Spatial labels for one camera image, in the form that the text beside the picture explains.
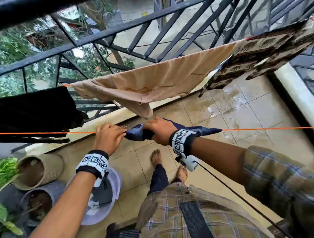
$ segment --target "bare foot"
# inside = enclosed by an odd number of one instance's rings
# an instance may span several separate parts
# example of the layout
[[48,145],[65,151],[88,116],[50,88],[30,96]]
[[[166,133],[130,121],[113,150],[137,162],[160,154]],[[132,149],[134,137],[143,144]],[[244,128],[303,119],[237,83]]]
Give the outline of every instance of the bare foot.
[[176,174],[176,178],[181,179],[182,183],[185,183],[188,176],[189,174],[187,173],[186,167],[184,167],[183,165],[180,165],[178,168],[178,172]]
[[162,165],[161,153],[160,153],[159,149],[156,149],[156,150],[154,150],[152,152],[152,154],[150,156],[150,160],[152,161],[154,169],[156,168],[157,164],[161,164]]

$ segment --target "leg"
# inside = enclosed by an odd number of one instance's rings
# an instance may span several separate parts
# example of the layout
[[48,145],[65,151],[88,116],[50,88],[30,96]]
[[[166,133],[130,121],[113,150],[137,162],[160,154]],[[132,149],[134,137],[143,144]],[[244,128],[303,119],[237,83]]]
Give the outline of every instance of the leg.
[[176,177],[171,181],[170,184],[175,183],[175,182],[185,183],[188,176],[189,176],[189,174],[187,173],[186,167],[184,167],[183,165],[180,165],[178,168],[178,172],[176,174]]
[[169,185],[166,170],[162,166],[159,149],[152,152],[150,160],[152,161],[155,170],[153,172],[152,181],[150,182],[150,189],[147,196],[153,192],[162,191]]

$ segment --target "person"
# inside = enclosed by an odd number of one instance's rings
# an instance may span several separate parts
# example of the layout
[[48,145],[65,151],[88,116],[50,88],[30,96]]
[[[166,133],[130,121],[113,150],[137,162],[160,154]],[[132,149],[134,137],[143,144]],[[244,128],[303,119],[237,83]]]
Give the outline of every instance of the person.
[[[148,121],[143,129],[153,131],[153,140],[165,146],[171,144],[177,131],[170,121],[159,117]],[[94,150],[90,153],[98,151],[110,156],[125,132],[126,129],[111,124],[98,127]],[[286,219],[291,236],[314,236],[312,169],[270,149],[257,146],[245,149],[201,137],[191,140],[189,153],[242,184],[248,194]],[[184,182],[188,174],[182,166],[168,185],[158,150],[152,153],[151,160],[155,171],[138,214],[137,236],[272,237],[239,204],[193,185],[187,187]],[[75,237],[97,176],[87,165],[77,169],[76,176],[30,237]]]

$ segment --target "beige pot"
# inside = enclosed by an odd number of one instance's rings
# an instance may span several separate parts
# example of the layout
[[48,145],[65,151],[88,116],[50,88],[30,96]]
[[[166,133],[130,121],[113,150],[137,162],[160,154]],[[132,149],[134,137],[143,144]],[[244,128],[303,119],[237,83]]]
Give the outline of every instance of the beige pot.
[[14,185],[27,191],[57,180],[64,164],[57,154],[40,154],[21,158],[17,166],[20,174]]

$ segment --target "clothesline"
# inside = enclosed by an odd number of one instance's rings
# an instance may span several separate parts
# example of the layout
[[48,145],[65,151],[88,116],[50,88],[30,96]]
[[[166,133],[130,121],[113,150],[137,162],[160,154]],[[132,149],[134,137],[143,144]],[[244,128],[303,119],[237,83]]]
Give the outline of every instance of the clothesline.
[[[276,127],[276,128],[249,128],[249,129],[224,129],[223,131],[250,131],[250,130],[278,130],[278,129],[314,129],[314,127]],[[21,134],[90,134],[89,132],[2,132],[0,135],[21,135]]]

